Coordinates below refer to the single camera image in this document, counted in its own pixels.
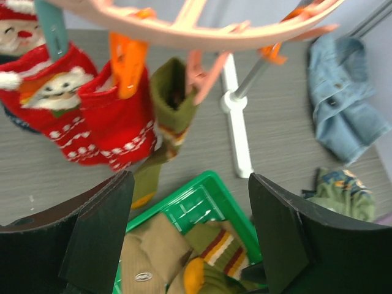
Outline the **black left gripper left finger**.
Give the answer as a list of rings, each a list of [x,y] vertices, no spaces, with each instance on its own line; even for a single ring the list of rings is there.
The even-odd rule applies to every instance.
[[[111,293],[134,191],[122,171],[1,227],[2,293]]]

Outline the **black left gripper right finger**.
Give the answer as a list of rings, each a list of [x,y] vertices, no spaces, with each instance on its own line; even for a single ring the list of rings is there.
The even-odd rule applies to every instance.
[[[270,293],[390,293],[391,228],[305,200],[253,173],[249,198],[262,260],[247,269]]]

